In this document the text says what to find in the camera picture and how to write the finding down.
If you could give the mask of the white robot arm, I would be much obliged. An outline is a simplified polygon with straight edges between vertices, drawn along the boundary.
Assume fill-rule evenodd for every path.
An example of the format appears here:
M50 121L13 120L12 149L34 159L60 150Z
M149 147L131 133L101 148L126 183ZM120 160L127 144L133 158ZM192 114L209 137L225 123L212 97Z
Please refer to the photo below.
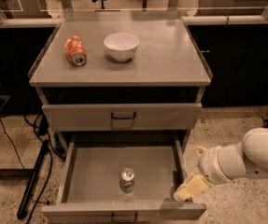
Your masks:
M209 184L219 185L236 178L268 178L268 129L248 131L240 143L226 147L196 147L198 173L189 175L177 188L174 199L185 202L204 192Z

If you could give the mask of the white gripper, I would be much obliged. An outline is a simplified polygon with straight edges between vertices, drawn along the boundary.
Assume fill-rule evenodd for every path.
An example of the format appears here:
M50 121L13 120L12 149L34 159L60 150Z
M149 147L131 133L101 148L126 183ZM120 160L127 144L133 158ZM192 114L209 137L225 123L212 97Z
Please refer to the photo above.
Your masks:
M226 158L230 158L229 147L216 146L207 149L206 147L196 146L194 150L198 156L201 156L198 161L198 168L202 175L194 175L188 178L177 188L174 193L174 199L177 202L185 202L208 189L208 181L215 185L232 181L222 169L224 164L228 164Z

